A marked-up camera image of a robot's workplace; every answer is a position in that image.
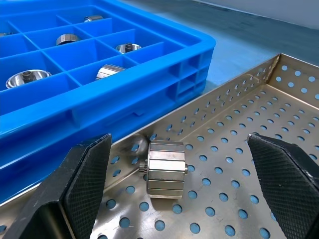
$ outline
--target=textured gripper pad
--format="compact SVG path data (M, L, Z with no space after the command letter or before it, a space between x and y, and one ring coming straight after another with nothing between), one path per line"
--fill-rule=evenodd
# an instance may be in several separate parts
M89 149L64 198L76 239L88 239L103 197L111 137Z
M319 239L319 167L298 146L249 135L259 183L287 239Z

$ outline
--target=perforated metal tray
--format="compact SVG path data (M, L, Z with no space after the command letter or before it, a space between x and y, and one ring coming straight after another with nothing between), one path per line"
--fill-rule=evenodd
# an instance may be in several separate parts
M318 94L319 68L281 54L114 143L91 238L284 239L246 138L282 138L318 163ZM147 197L138 174L138 159L146 156L141 135L184 142L189 174L182 199ZM32 191L0 207L0 225L10 226Z

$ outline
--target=blue plastic crate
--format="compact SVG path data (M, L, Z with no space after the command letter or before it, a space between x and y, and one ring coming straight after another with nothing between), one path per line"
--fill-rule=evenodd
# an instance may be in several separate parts
M103 20L84 23L84 17ZM41 182L74 144L118 140L199 95L210 36L114 0L0 2L0 202ZM55 46L75 33L80 41ZM143 48L121 54L133 42ZM127 68L95 81L104 64ZM28 69L51 77L6 89Z

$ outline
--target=gray wall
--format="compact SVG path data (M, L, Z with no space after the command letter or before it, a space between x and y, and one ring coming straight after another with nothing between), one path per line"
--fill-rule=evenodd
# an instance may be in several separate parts
M194 0L319 29L319 0Z

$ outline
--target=metal bushing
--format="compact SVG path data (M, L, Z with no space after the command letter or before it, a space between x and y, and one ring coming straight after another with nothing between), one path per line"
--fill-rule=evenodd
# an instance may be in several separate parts
M124 71L124 70L125 70L125 68L123 68L123 67L106 64L99 69L95 80L101 80L102 78L112 76L112 75L114 75L120 71Z
M72 33L66 33L58 37L56 39L56 45L63 45L66 43L76 42L79 41L80 38L77 35L74 35Z
M140 45L128 42L125 44L118 45L115 49L124 54L130 51L135 51L140 48L142 48Z
M188 171L184 144L180 141L151 141L148 158L140 161L139 171L147 175L146 190L150 198L182 198L184 177Z
M20 86L32 81L41 80L43 78L51 76L51 73L43 70L28 70L19 72L11 76L5 83L5 86L10 89L16 86Z
M0 32L0 37L2 36L9 36L9 35L12 35L14 34L13 32Z
M102 19L103 19L103 17L100 15L86 16L84 18L84 22L96 21L96 20L102 20Z

